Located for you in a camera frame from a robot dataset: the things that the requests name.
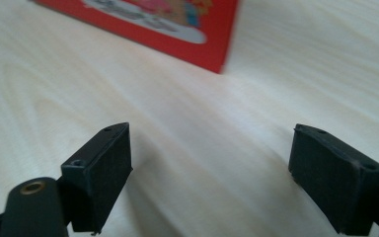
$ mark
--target light wood surface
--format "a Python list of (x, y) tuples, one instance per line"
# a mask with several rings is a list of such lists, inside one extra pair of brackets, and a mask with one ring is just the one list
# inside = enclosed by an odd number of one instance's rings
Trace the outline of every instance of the light wood surface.
[(124, 121), (134, 171), (102, 236), (338, 236), (287, 171), (292, 128), (379, 162), (379, 0), (244, 0), (221, 75), (0, 0), (0, 212)]

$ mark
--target white wooden table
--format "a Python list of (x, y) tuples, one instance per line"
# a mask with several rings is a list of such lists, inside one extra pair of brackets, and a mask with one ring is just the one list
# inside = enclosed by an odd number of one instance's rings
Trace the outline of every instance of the white wooden table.
[(0, 0), (0, 212), (124, 121), (134, 171), (102, 236), (338, 236), (287, 171), (292, 128), (379, 162), (379, 0), (244, 0), (221, 75)]

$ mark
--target printed illustration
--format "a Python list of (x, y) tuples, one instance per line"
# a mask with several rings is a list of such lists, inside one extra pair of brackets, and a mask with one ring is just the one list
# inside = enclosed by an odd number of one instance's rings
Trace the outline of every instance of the printed illustration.
[(199, 29), (211, 0), (83, 0), (87, 6), (129, 23), (192, 43), (205, 43)]

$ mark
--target screw hole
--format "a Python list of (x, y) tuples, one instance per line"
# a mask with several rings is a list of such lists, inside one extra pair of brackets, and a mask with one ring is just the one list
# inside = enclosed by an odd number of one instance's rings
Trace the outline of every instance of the screw hole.
[(73, 166), (83, 166), (84, 165), (84, 161), (83, 160), (74, 160), (72, 161), (72, 163), (70, 163), (71, 165)]
[(24, 185), (21, 188), (20, 193), (22, 195), (33, 195), (33, 194), (38, 193), (41, 190), (43, 190), (44, 187), (45, 187), (45, 182), (36, 181), (36, 182), (32, 182), (32, 183)]

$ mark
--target red cardboard box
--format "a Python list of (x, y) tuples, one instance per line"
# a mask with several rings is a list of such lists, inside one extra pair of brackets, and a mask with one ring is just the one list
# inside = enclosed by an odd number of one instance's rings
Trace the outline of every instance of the red cardboard box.
[(35, 1), (217, 73), (238, 6), (238, 0)]

